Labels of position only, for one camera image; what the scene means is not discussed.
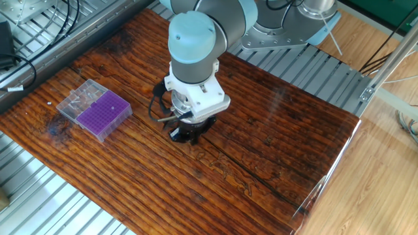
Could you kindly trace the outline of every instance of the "white wire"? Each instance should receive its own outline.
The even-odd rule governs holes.
[[[367,76],[370,76],[370,75],[372,75],[372,74],[373,74],[373,73],[375,73],[375,72],[379,72],[379,69],[376,69],[375,71],[373,71],[373,72],[371,72],[371,73],[367,74]]]
[[[322,15],[322,12],[320,12],[319,15],[321,16],[322,20],[324,21],[325,27],[327,27],[327,30],[329,32],[329,35],[331,36],[332,40],[334,41],[334,44],[337,47],[338,52],[340,53],[340,55],[342,55],[342,51],[341,51],[341,49],[340,49],[340,47],[339,47],[339,45],[337,43],[337,40],[335,40],[334,35],[332,34],[331,29],[329,28],[329,26],[327,24],[327,21],[325,20],[324,16]]]
[[[405,118],[404,118],[404,114],[401,113],[401,112],[399,112],[399,110],[397,110],[396,113],[398,114],[398,121],[399,121],[399,124],[401,125],[401,127],[406,132],[408,132],[411,135],[411,137],[413,138],[413,140],[418,144],[418,137],[416,137],[414,135],[413,130],[411,130],[410,127],[406,124],[406,121],[405,121]]]
[[[20,22],[20,19],[22,19],[22,16],[23,16],[23,14],[24,14],[24,10],[25,10],[26,1],[27,1],[27,0],[25,0],[25,1],[24,1],[24,5],[22,6],[22,11],[20,12],[19,19],[18,19],[18,21],[16,22],[16,24],[14,25],[14,28],[13,28],[13,30],[12,30],[12,35],[13,35],[13,33],[14,33],[14,30],[18,27],[19,22]]]
[[[412,55],[416,52],[416,50],[414,50],[414,49],[411,49],[411,50],[412,50],[412,52],[406,54],[404,58],[407,58],[408,56],[410,56],[410,55]]]
[[[394,83],[394,82],[401,82],[401,81],[405,81],[405,80],[409,80],[412,78],[418,78],[418,75],[409,77],[409,78],[402,78],[402,79],[398,79],[398,80],[393,80],[393,81],[389,81],[389,82],[384,82],[383,84],[389,84],[389,83]]]

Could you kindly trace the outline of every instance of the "wooden table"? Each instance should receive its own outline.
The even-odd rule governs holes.
[[[138,234],[289,234],[359,119],[226,53],[216,76],[230,108],[199,145],[172,143],[147,114],[169,69],[168,26],[145,10],[2,115],[0,130]],[[133,108],[103,144],[55,108],[89,78]]]

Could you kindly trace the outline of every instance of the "cable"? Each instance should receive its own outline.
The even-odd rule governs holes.
[[[416,122],[414,120],[411,120],[410,124],[407,125],[406,121],[405,121],[405,118],[404,118],[404,114],[399,112],[399,110],[396,111],[396,114],[398,116],[398,122],[399,122],[399,125],[401,126],[401,128],[403,128],[408,134],[410,134],[411,137],[413,138],[413,140],[418,144],[417,134],[412,129],[412,125],[415,124]]]
[[[366,71],[363,71],[362,74],[366,74],[367,72],[378,70],[381,68],[381,66],[386,62],[386,60],[380,61],[377,65],[374,65],[373,67],[367,69]]]
[[[55,37],[55,39],[54,40],[52,40],[52,41],[50,41],[50,44],[47,46],[47,47],[45,47],[45,49],[42,51],[42,52],[40,52],[39,54],[37,54],[35,57],[33,57],[32,59],[30,59],[29,60],[29,62],[33,62],[34,60],[36,60],[38,57],[40,57],[41,55],[43,55],[45,52],[47,52],[53,45],[55,45],[55,44],[57,44],[57,43],[59,43],[59,42],[61,42],[65,37],[61,37],[58,41],[57,41],[57,38],[58,38],[58,36],[60,35],[60,33],[62,33],[62,31],[64,30],[64,28],[65,28],[65,25],[67,24],[66,22],[68,22],[68,19],[69,19],[69,13],[70,13],[70,5],[69,5],[69,1],[68,1],[68,4],[67,4],[67,16],[66,16],[66,18],[65,18],[65,21],[64,21],[64,24],[63,24],[63,26],[61,27],[61,29],[59,30],[59,33],[57,34],[57,36]],[[54,15],[50,18],[50,22],[52,22],[52,18],[53,17],[55,17],[55,15],[56,15],[56,12],[57,12],[57,9],[58,9],[58,0],[57,0],[57,5],[56,5],[56,9],[55,9],[55,11],[54,11]],[[77,21],[77,19],[78,19],[78,15],[79,15],[79,12],[80,12],[80,2],[79,2],[79,0],[77,0],[77,13],[76,13],[76,17],[75,17],[75,19],[74,19],[74,22],[73,22],[73,24],[71,25],[71,27],[70,27],[70,30],[72,30],[73,28],[74,28],[74,26],[75,26],[75,23],[76,23],[76,21]],[[3,81],[5,81],[6,79],[8,79],[8,78],[10,78],[13,74],[15,74],[16,72],[18,72],[18,71],[20,71],[20,69],[22,69],[22,68],[24,68],[26,65],[22,65],[22,66],[20,66],[19,68],[17,68],[16,70],[14,70],[14,71],[12,71],[9,75],[7,75],[5,78],[3,78],[2,80],[0,80],[0,83],[1,82],[3,82]]]
[[[413,78],[418,78],[418,75],[415,75],[415,76],[410,76],[410,77],[408,77],[408,78],[402,78],[402,79],[398,79],[398,80],[393,80],[393,81],[384,82],[383,84],[389,84],[389,83],[401,82],[401,81],[405,81],[405,80],[409,80],[409,79],[413,79]]]
[[[150,105],[148,105],[148,115],[149,115],[149,117],[151,118],[152,121],[158,122],[158,119],[154,118],[151,115],[151,107],[152,107],[152,103],[154,103],[154,100],[155,100],[155,96],[152,97],[151,102],[150,102]]]
[[[266,6],[268,9],[270,10],[282,10],[285,9],[286,7],[288,7],[290,4],[293,4],[296,0],[291,0],[290,2],[288,2],[286,0],[286,4],[280,6],[280,7],[271,7],[270,4],[268,3],[269,0],[266,0]]]
[[[380,52],[380,50],[389,42],[392,36],[405,24],[406,20],[412,15],[412,13],[417,10],[418,4],[410,11],[410,13],[402,20],[402,22],[398,25],[398,27],[387,37],[385,42],[379,47],[379,49],[370,57],[370,59],[361,67],[359,72],[362,72],[366,67],[369,66],[369,62]]]
[[[70,18],[70,0],[67,0],[67,15],[66,15],[66,17],[65,17],[64,23],[63,23],[63,25],[62,25],[61,29],[58,31],[58,34],[57,34],[57,36],[55,37],[54,42],[53,42],[53,43],[51,43],[50,45],[55,44],[55,43],[56,43],[56,40],[57,40],[57,38],[58,38],[58,36],[60,36],[60,34],[62,34],[62,32],[64,32],[65,26],[68,24],[68,20],[69,20],[69,18]]]
[[[407,55],[405,55],[405,57],[404,57],[404,58],[407,58],[408,56],[410,56],[410,55],[412,55],[412,54],[414,54],[414,53],[416,52],[414,49],[411,49],[411,51],[412,51],[412,52],[410,52],[410,53],[408,53]],[[388,58],[391,54],[392,54],[392,52],[391,52],[391,53],[389,53],[389,54],[387,54],[387,55],[385,55],[385,56],[383,56],[383,57],[382,57],[382,58],[380,58],[380,59],[377,59],[377,60],[375,60],[375,61],[371,62],[371,63],[369,64],[369,66],[370,66],[370,65],[373,65],[374,63],[377,63],[378,61],[381,61],[381,60],[383,60],[383,59],[384,59],[383,63],[384,63],[384,62],[386,62],[387,58]],[[381,68],[381,66],[380,66],[380,67],[378,67],[378,68],[377,68],[376,70],[374,70],[373,72],[369,72],[369,73],[367,74],[367,76],[370,76],[371,74],[373,74],[373,73],[375,73],[375,72],[379,72],[379,69]],[[370,69],[366,70],[365,72],[363,72],[363,74],[366,74],[368,71],[371,71],[371,70],[373,70],[374,68],[376,68],[376,66],[374,66],[374,67],[372,67],[372,68],[370,68]]]
[[[21,87],[9,87],[9,88],[3,88],[2,87],[2,88],[0,88],[0,91],[5,91],[5,92],[23,91],[24,89],[27,89],[27,88],[31,87],[35,83],[35,81],[37,79],[37,70],[36,70],[35,66],[33,66],[33,64],[29,60],[27,60],[26,58],[23,58],[20,55],[12,55],[12,54],[0,54],[0,55],[11,56],[11,57],[21,59],[22,61],[25,61],[33,70],[33,79],[32,79],[31,83],[27,84],[26,86],[21,86]]]
[[[292,7],[299,7],[299,6],[301,6],[302,5],[302,3],[304,2],[305,0],[302,0],[299,4],[297,4],[297,5],[294,5],[293,3],[296,3],[296,1],[293,1],[293,3],[292,3]]]
[[[67,36],[69,33],[71,33],[71,31],[74,29],[74,26],[77,23],[77,19],[78,19],[78,14],[80,13],[80,0],[77,0],[77,13],[76,13],[76,17],[74,18],[74,21],[72,22],[72,25],[70,27],[70,29],[67,31],[67,34],[65,36]]]

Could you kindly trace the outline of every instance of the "silver metal pole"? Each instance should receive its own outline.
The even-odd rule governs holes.
[[[383,66],[379,69],[379,72],[369,83],[368,87],[362,95],[360,100],[370,101],[373,97],[373,94],[377,89],[380,88],[382,83],[392,74],[392,72],[397,68],[397,66],[404,60],[405,56],[410,52],[410,50],[418,42],[418,23],[416,23],[411,30],[405,35],[404,39],[400,42],[399,46],[392,52]]]

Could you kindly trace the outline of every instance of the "wood grain surface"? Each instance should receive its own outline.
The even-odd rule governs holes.
[[[197,146],[172,143],[147,115],[169,69],[168,26],[145,10],[1,116],[0,130],[138,234],[289,234],[359,119],[226,53],[216,76],[230,108]],[[87,79],[133,109],[103,144],[55,109]]]
[[[319,48],[358,70],[388,35],[339,11],[342,17],[332,31],[344,55],[329,37]],[[398,45],[391,39],[375,59]],[[417,61],[416,52],[405,58],[388,81],[417,75]],[[409,104],[418,104],[416,79],[383,84],[383,88]],[[300,234],[418,234],[418,146],[400,128],[395,111],[379,98],[371,101]]]

